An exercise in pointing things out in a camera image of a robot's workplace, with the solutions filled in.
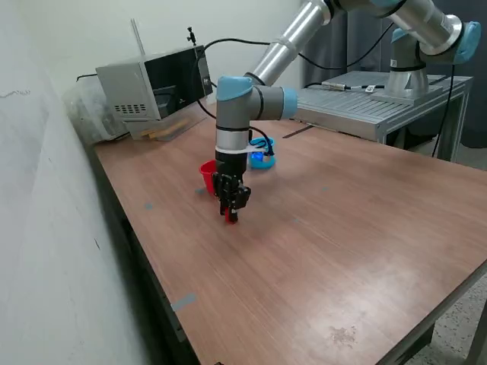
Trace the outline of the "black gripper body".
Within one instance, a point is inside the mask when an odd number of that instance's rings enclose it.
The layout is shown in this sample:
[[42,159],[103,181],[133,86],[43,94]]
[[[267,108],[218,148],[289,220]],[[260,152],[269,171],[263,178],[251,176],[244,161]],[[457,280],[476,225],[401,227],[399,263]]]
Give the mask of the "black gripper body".
[[214,181],[221,175],[235,177],[243,182],[243,176],[247,170],[247,154],[227,154],[223,152],[215,152],[216,172],[214,173]]

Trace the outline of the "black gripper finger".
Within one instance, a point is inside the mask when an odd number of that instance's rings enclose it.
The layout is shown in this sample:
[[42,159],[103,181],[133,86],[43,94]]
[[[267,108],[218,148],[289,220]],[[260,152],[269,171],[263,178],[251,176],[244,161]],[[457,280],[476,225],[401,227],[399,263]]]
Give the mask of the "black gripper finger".
[[212,174],[212,184],[215,196],[220,201],[220,215],[229,216],[231,213],[232,178],[215,172]]
[[251,188],[245,186],[242,182],[238,182],[236,187],[231,189],[229,206],[227,208],[227,221],[229,223],[237,223],[238,210],[246,207],[250,195]]

